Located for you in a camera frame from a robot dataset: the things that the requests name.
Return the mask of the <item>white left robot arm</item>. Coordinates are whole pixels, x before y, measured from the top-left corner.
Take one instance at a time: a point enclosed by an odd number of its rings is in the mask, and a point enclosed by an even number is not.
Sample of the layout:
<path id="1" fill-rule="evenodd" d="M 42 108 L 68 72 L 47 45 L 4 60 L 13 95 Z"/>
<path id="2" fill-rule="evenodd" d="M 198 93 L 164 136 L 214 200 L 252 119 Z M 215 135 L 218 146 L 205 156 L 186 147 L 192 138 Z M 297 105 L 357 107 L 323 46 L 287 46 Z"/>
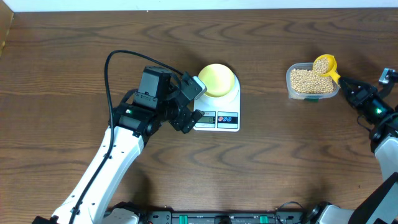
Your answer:
<path id="1" fill-rule="evenodd" d="M 103 223 L 111 198 L 149 138 L 165 121 L 188 133 L 204 115 L 188 105 L 204 92 L 198 77 L 146 66 L 139 88 L 112 108 L 100 148 L 75 189 L 49 219 L 37 216 L 34 223 Z"/>

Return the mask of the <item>yellow measuring scoop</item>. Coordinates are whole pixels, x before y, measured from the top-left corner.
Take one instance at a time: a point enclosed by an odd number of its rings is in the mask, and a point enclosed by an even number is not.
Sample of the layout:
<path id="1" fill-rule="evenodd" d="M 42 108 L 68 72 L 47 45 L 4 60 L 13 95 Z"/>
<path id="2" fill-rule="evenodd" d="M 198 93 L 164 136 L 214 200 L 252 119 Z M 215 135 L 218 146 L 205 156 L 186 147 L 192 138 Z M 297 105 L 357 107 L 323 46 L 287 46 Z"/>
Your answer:
<path id="1" fill-rule="evenodd" d="M 319 56 L 318 58 L 315 59 L 318 60 L 320 58 L 326 57 L 329 60 L 329 71 L 323 75 L 319 75 L 321 77 L 330 77 L 337 85 L 338 85 L 338 80 L 340 79 L 340 75 L 337 73 L 336 69 L 337 69 L 337 62 L 335 60 L 335 57 L 333 55 L 330 54 L 324 54 Z"/>

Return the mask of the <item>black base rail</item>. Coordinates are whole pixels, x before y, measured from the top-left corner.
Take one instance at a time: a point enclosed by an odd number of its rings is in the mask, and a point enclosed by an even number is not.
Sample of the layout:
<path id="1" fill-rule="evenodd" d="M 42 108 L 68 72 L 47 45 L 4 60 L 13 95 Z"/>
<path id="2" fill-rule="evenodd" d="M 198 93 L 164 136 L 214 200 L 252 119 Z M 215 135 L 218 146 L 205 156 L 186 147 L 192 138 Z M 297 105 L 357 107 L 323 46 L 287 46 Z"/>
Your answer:
<path id="1" fill-rule="evenodd" d="M 254 224 L 311 223 L 303 210 L 278 208 L 275 211 L 176 211 L 170 207 L 141 207 L 121 202 L 105 212 L 103 223 L 137 224 Z"/>

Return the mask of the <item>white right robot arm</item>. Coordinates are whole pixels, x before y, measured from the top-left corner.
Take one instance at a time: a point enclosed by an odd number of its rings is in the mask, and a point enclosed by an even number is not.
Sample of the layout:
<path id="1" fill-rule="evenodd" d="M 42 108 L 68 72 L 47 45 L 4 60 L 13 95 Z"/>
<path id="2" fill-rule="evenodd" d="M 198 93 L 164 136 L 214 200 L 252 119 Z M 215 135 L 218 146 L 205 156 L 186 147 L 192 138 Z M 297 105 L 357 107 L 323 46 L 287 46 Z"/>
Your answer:
<path id="1" fill-rule="evenodd" d="M 383 101 L 389 94 L 366 82 L 341 77 L 338 84 L 349 105 L 374 127 L 371 151 L 381 168 L 383 183 L 356 209 L 321 203 L 305 223 L 397 223 L 397 108 Z"/>

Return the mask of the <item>white digital kitchen scale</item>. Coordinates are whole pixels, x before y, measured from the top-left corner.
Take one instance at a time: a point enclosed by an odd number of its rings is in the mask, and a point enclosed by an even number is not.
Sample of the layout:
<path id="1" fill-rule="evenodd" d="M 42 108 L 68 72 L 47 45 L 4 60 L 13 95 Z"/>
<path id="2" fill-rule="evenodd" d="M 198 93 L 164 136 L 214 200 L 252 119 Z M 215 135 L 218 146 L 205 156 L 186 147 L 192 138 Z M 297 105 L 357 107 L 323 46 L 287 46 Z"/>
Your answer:
<path id="1" fill-rule="evenodd" d="M 233 89 L 225 96 L 214 98 L 203 94 L 194 100 L 194 109 L 204 112 L 194 125 L 196 131 L 238 132 L 241 124 L 241 88 L 235 74 Z"/>

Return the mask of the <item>pale yellow bowl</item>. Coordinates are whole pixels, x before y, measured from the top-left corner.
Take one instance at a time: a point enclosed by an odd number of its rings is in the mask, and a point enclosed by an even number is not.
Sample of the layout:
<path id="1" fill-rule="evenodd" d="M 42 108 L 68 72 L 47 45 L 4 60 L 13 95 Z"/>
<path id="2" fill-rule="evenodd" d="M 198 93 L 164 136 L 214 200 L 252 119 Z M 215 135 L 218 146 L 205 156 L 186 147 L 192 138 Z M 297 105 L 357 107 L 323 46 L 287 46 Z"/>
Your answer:
<path id="1" fill-rule="evenodd" d="M 234 73 L 227 66 L 214 63 L 203 68 L 198 78 L 205 84 L 205 95 L 219 98 L 227 95 L 234 87 Z"/>

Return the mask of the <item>clear plastic container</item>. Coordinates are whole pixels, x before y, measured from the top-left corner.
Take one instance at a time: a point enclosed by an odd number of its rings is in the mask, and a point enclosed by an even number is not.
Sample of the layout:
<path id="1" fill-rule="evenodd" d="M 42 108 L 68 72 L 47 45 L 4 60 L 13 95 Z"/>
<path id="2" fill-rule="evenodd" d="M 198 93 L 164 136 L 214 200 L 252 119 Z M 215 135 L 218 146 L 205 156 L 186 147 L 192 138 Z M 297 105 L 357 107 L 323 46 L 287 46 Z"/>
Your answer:
<path id="1" fill-rule="evenodd" d="M 293 64 L 286 73 L 289 98 L 320 100 L 334 97 L 339 86 L 330 77 L 321 77 L 312 70 L 313 63 Z"/>

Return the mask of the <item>green tape strip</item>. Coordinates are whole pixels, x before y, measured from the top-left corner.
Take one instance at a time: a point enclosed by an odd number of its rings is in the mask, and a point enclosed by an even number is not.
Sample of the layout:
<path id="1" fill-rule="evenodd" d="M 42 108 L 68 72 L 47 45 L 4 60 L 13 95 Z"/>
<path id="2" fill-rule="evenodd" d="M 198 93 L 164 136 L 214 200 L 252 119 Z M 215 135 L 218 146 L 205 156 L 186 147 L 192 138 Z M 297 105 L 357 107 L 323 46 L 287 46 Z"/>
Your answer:
<path id="1" fill-rule="evenodd" d="M 313 103 L 317 103 L 319 101 L 319 98 L 305 98 L 305 101 L 309 101 L 309 102 L 313 102 Z"/>

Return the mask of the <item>soybeans in scoop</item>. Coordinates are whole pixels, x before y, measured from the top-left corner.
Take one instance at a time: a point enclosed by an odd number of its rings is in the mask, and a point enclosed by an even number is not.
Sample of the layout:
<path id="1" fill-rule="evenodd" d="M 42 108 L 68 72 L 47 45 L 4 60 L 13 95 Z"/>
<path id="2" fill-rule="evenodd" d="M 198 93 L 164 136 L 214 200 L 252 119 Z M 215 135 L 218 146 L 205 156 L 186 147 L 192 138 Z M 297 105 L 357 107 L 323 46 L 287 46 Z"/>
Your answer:
<path id="1" fill-rule="evenodd" d="M 313 71 L 323 75 L 329 71 L 329 60 L 326 57 L 320 58 L 313 63 Z"/>

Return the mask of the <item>soybeans in container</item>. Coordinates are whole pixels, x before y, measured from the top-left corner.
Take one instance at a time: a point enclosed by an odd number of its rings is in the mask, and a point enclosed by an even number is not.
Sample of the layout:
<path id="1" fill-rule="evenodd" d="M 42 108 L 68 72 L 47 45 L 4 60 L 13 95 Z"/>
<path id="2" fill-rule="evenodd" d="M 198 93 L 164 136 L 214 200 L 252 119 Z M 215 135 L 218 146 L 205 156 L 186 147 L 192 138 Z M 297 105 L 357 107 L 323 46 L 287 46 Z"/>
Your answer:
<path id="1" fill-rule="evenodd" d="M 330 77 L 321 77 L 312 70 L 293 69 L 290 81 L 294 91 L 307 94 L 326 94 L 335 90 Z"/>

